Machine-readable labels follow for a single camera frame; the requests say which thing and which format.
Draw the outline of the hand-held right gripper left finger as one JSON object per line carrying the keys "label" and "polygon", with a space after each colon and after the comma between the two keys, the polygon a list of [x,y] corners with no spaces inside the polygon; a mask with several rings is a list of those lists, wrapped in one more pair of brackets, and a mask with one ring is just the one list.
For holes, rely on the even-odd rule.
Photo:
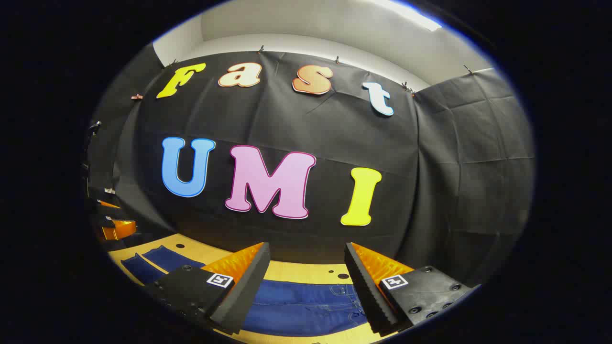
{"label": "hand-held right gripper left finger", "polygon": [[203,267],[184,264],[143,290],[190,323],[238,334],[270,261],[269,243],[260,242]]}

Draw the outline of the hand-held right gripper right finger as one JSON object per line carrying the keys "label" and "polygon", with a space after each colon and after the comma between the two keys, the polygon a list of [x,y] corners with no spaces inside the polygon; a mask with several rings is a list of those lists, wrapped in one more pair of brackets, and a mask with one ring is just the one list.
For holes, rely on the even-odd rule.
{"label": "hand-held right gripper right finger", "polygon": [[381,337],[428,322],[481,288],[434,266],[415,269],[353,242],[345,245],[344,262],[371,330]]}

